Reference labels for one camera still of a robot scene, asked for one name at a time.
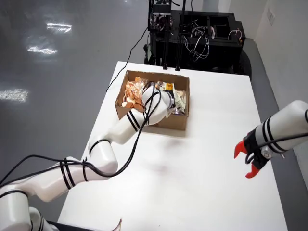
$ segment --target cardboard box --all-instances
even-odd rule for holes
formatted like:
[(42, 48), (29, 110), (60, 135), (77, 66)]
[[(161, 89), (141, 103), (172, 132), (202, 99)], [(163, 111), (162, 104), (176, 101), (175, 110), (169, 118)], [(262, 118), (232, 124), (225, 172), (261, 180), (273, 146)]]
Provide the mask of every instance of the cardboard box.
[(171, 114), (168, 118), (162, 119), (159, 123), (153, 125), (159, 128), (169, 128), (176, 130), (185, 130), (186, 122), (189, 114), (189, 78), (178, 75), (163, 74), (163, 73), (151, 73), (151, 72), (140, 72), (140, 71), (127, 71), (120, 89), (120, 92), (116, 98), (116, 112), (121, 119), (123, 116), (129, 112), (129, 108), (122, 107), (124, 91), (126, 88), (126, 83), (128, 81), (134, 81), (135, 77), (145, 78), (154, 82), (163, 81), (167, 83), (174, 83), (176, 90), (186, 91), (186, 106), (185, 115), (175, 115)]

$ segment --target white table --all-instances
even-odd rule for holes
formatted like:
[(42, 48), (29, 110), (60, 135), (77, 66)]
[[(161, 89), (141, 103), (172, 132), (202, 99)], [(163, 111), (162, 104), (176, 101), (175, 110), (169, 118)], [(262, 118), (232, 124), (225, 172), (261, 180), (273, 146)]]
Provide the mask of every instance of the white table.
[[(113, 78), (124, 65), (117, 63)], [(186, 132), (143, 132), (130, 166), (112, 179), (71, 189), (58, 222), (103, 231), (120, 218), (123, 231), (287, 230), (271, 164), (247, 179), (245, 155), (233, 159), (235, 145), (260, 123), (249, 77), (133, 63), (127, 69), (190, 78)], [(124, 74), (108, 90), (91, 137), (118, 121), (115, 100)], [(135, 138), (113, 144), (119, 166)]]

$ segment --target gray floor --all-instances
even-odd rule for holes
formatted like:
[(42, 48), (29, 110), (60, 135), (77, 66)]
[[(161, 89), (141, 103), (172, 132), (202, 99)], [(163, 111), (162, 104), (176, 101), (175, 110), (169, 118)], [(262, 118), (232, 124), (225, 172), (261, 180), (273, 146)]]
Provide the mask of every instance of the gray floor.
[(203, 0), (202, 11), (218, 12), (219, 0)]
[[(27, 91), (25, 101), (0, 98), (0, 176), (29, 154), (81, 157), (117, 61), (126, 60), (147, 26), (147, 6), (144, 0), (0, 2), (0, 91)], [(131, 62), (143, 63), (145, 43)], [(265, 120), (278, 106), (255, 43), (247, 40), (244, 49)], [(308, 193), (294, 154), (272, 164), (289, 230), (306, 230)], [(50, 165), (30, 160), (11, 178)], [(56, 221), (64, 200), (30, 204)]]

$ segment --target electronic equipment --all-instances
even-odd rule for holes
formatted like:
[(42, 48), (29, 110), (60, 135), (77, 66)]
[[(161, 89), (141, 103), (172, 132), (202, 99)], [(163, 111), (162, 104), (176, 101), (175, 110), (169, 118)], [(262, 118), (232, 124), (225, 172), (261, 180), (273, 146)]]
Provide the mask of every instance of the electronic equipment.
[(233, 13), (171, 10), (171, 1), (149, 1), (148, 30), (151, 57), (145, 64), (216, 71), (240, 72), (240, 57), (245, 42), (242, 23)]

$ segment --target black pole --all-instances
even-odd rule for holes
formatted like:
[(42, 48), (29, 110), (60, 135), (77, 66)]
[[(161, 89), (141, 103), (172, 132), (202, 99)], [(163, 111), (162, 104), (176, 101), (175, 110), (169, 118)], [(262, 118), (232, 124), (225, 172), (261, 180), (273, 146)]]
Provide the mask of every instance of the black pole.
[(152, 0), (149, 0), (149, 12), (148, 12), (148, 30), (150, 30), (151, 29), (151, 25), (150, 25), (150, 22), (151, 22), (151, 2), (152, 2)]
[(170, 40), (170, 16), (166, 17), (166, 29), (165, 29), (165, 45), (164, 45), (164, 66), (163, 69), (167, 70), (167, 59), (168, 59), (168, 49), (169, 49), (169, 40)]
[(184, 24), (185, 5), (186, 5), (186, 0), (183, 0), (182, 18), (179, 24), (180, 30), (178, 33), (178, 43), (177, 43), (177, 54), (176, 54), (177, 65), (175, 68), (176, 71), (180, 71), (180, 60), (182, 56), (182, 31), (183, 31), (183, 24)]

